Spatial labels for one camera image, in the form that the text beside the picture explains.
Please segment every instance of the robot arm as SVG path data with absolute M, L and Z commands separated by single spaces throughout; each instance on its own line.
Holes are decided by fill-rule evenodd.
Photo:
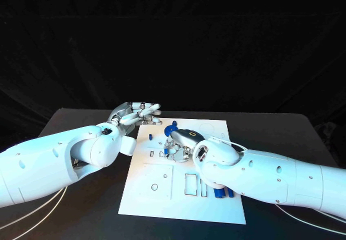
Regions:
M 45 197 L 114 162 L 133 155 L 136 125 L 160 125 L 159 104 L 121 104 L 97 126 L 39 137 L 0 153 L 0 207 Z
M 170 134 L 172 144 L 175 136 L 182 137 L 179 131 Z M 212 188 L 227 186 L 263 202 L 307 207 L 346 219 L 346 169 L 247 148 L 237 152 L 232 142 L 217 137 L 199 141 L 191 152 L 196 171 Z

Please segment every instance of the black background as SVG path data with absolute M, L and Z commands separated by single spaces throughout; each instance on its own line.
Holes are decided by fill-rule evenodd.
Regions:
M 234 1 L 0 5 L 2 149 L 59 108 L 304 114 L 346 123 L 345 12 Z

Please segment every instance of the dark gray table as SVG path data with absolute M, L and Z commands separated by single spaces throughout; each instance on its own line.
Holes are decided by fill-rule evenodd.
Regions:
M 103 123 L 111 110 L 59 109 L 41 137 Z M 300 114 L 172 112 L 163 118 L 227 120 L 230 138 L 247 148 L 336 167 L 309 119 Z M 130 136 L 137 137 L 139 128 Z M 346 239 L 287 216 L 271 204 L 243 198 L 247 225 L 119 215 L 131 157 L 119 155 L 113 165 L 68 187 L 54 213 L 22 239 Z M 0 226 L 16 220 L 52 196 L 0 208 Z M 20 235 L 51 211 L 57 200 L 23 221 L 0 231 L 0 239 Z M 346 232 L 346 227 L 309 208 L 284 206 L 303 220 Z

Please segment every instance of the black curtain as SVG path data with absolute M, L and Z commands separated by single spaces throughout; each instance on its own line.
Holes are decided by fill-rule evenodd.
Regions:
M 304 114 L 346 110 L 339 6 L 219 1 L 0 5 L 3 135 L 36 136 L 59 108 Z

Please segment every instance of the blue object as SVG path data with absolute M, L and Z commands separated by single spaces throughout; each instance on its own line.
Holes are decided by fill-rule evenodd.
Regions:
M 234 194 L 232 189 L 228 187 L 227 190 L 228 190 L 228 196 L 230 196 L 231 198 L 234 198 L 234 197 L 235 197 L 235 194 Z
M 166 128 L 165 128 L 165 135 L 169 137 L 172 132 L 176 131 L 179 128 L 178 126 L 175 125 L 169 125 Z
M 217 197 L 218 199 L 222 199 L 222 198 L 227 196 L 225 188 L 222 188 L 222 189 L 214 189 L 214 194 L 215 194 L 215 197 Z

